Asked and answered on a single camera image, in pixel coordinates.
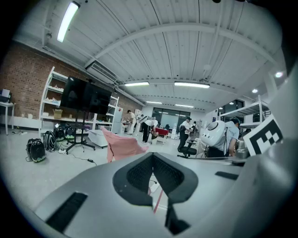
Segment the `pink pet bed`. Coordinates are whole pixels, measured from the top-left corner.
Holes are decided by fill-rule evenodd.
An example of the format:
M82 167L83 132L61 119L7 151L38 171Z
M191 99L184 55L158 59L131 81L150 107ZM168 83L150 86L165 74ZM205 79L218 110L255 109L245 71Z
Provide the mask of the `pink pet bed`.
M140 146L136 138L127 138L118 136L111 131L102 129L105 139L108 142L107 161L108 163L113 160L121 160L126 157L131 157L148 150L148 146Z

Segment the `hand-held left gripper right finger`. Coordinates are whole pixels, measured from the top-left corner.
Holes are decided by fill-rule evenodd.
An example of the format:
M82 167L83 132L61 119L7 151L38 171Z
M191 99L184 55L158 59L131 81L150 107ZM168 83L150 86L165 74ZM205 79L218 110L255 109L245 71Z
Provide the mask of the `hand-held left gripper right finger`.
M178 218L174 205L184 203L192 196L198 186L198 177L191 169L159 153L152 154L152 168L153 174L168 197L165 227L173 235L177 235L190 225Z

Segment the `black office chair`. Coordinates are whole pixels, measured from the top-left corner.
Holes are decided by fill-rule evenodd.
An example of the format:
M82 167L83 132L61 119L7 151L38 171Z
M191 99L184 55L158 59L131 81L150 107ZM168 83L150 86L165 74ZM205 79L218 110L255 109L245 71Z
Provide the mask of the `black office chair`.
M190 140L187 142L188 146L184 146L178 150L179 153L182 153L183 155L177 155L178 157L189 159L191 155L197 154L197 149L192 147L193 145L196 145L196 141Z

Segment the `white refrigerator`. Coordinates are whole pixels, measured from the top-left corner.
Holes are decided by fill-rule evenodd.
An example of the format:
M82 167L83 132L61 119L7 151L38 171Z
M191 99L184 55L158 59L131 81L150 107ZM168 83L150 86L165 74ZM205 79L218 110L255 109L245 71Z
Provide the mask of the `white refrigerator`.
M119 134L122 128L122 113L123 109L121 107L116 107L113 116L113 123L111 132L114 134Z

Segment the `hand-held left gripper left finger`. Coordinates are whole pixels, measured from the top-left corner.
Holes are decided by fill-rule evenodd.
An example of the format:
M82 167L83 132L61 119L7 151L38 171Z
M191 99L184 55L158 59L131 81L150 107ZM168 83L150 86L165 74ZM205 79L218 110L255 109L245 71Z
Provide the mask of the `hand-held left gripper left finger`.
M153 153L149 152L126 164L113 175L113 186L125 201L137 206L152 206L149 181L153 173Z

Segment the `black helmet headset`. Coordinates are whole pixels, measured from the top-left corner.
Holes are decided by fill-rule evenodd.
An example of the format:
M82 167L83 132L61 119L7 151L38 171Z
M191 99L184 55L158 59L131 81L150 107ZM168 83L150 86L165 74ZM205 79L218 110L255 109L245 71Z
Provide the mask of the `black helmet headset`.
M46 157L45 147L41 139L29 139L26 151L28 157L35 163L43 161Z
M43 144L45 146L45 150L49 152L53 152L56 149L56 137L52 131L46 131L43 135Z
M61 126L54 129L54 135L55 135L56 141L63 141L65 139L65 133Z

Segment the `white desk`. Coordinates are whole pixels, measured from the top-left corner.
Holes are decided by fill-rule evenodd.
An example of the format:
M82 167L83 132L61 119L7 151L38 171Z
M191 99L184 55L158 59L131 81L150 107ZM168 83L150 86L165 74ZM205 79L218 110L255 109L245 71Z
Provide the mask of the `white desk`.
M5 108L5 131L6 135L8 135L8 109L12 109L12 115L11 115L11 127L14 129L14 103L5 103L5 102L0 102L0 106Z

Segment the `white low wheeled cabinet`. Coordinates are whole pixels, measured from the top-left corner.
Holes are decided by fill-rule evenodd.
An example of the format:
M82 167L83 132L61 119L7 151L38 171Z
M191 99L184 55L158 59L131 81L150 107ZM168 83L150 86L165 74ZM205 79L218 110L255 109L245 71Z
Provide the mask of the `white low wheeled cabinet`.
M108 142L104 137L102 130L89 130L88 131L88 138L90 141L97 146L104 148L108 146Z

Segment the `black television screen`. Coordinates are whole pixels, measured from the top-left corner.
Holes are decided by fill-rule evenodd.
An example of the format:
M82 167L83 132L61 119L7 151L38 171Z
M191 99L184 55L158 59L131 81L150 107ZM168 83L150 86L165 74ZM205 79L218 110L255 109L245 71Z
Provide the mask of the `black television screen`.
M108 112L111 92L90 81L68 77L62 93L60 107L105 115Z

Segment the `white round backpack device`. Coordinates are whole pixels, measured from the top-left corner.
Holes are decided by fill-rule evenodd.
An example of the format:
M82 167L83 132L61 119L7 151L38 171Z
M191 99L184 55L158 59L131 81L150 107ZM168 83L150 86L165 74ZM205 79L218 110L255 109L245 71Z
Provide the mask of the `white round backpack device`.
M216 145L225 132L225 123L221 120L210 123L201 136L201 141L208 146Z

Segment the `black wheeled television stand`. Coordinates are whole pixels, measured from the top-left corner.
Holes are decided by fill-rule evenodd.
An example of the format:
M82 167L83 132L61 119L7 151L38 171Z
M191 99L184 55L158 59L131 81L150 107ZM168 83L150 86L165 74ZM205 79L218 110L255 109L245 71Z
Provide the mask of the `black wheeled television stand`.
M66 149L66 154L69 155L69 151L75 146L75 145L81 145L84 149L84 146L86 147L90 147L95 151L95 146L94 145L90 145L87 143L87 141L84 139L84 130L85 130L85 115L86 112L83 112L83 121L80 122L78 119L79 116L79 111L76 111L76 117L75 117L75 123L74 123L74 139L72 141L68 141L68 144L71 144L67 149ZM77 133L76 130L77 129L81 129L81 140L80 141L76 141L76 137L77 137Z

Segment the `white shelving unit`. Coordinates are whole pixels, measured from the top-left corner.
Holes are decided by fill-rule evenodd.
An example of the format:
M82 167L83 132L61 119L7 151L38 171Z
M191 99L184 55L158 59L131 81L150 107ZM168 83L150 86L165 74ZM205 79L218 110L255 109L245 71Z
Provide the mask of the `white shelving unit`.
M43 135L46 131L51 130L51 122L53 125L56 123L73 124L75 123L75 113L70 113L66 108L60 108L61 96L64 86L67 82L67 76L55 71L52 67L43 93L41 97L41 105L39 109L40 124L38 127L39 135ZM97 124L112 125L115 108L118 106L119 97L110 97L108 105L108 112L105 116L99 116L95 113L89 113L85 116L85 123L88 130L95 130ZM62 118L60 120L54 119L53 109L62 109ZM80 122L83 121L83 116L78 118Z

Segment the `white metal rack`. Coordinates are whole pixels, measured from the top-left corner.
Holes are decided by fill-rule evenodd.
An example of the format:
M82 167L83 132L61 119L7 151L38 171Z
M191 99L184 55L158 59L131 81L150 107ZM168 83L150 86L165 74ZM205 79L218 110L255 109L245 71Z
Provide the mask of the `white metal rack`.
M233 110L231 112L219 113L219 118L224 121L225 119L231 119L234 117L240 117L244 119L241 122L240 129L254 129L259 126L271 115L271 111L268 108L266 102L262 101L261 96L257 96L257 100L247 106L240 109Z

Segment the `red covered table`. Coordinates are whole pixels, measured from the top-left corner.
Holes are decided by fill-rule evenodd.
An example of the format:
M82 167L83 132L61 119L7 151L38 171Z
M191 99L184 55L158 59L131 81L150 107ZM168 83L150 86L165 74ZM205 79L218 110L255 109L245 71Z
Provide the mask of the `red covered table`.
M167 129L156 128L156 134L159 138L166 139L169 134L169 131Z

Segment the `ceiling air conditioner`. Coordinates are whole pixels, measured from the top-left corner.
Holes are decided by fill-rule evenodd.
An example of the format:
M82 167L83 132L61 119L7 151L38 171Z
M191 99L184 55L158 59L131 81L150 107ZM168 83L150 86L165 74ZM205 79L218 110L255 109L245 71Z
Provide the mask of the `ceiling air conditioner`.
M104 81L107 84L118 85L117 76L98 61L94 61L93 63L88 65L88 67L86 67L86 70L88 73Z

